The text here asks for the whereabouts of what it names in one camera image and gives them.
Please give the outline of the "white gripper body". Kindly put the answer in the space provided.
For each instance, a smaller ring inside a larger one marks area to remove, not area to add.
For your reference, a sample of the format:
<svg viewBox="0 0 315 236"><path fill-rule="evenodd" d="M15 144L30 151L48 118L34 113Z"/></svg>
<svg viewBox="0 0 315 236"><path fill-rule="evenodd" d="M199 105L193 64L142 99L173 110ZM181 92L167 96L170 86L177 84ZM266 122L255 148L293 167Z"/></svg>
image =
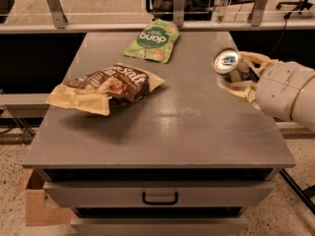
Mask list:
<svg viewBox="0 0 315 236"><path fill-rule="evenodd" d="M257 83L263 112L285 121L315 121L315 70L296 62L280 62Z"/></svg>

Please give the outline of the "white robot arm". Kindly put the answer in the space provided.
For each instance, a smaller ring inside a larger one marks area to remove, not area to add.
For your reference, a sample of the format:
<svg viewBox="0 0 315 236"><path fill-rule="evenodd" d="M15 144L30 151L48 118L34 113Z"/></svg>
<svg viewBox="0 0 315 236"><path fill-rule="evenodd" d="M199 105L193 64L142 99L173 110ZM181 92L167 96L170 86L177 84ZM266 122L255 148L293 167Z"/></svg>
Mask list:
<svg viewBox="0 0 315 236"><path fill-rule="evenodd" d="M224 91L257 110L315 133L315 70L297 62L226 48L213 60Z"/></svg>

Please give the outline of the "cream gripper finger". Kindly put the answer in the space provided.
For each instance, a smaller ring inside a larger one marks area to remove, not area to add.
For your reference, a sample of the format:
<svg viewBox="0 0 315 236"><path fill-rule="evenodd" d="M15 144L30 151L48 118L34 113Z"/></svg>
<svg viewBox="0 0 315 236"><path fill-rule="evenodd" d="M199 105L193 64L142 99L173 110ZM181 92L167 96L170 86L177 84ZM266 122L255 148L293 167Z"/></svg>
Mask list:
<svg viewBox="0 0 315 236"><path fill-rule="evenodd" d="M279 63L278 59L271 59L260 53L240 51L239 54L241 60L248 65L258 77L261 77L268 69Z"/></svg>
<svg viewBox="0 0 315 236"><path fill-rule="evenodd" d="M221 77L217 77L217 85L225 92L230 93L244 102L248 102L255 109L260 108L256 98L256 84L254 82L242 81L230 83Z"/></svg>

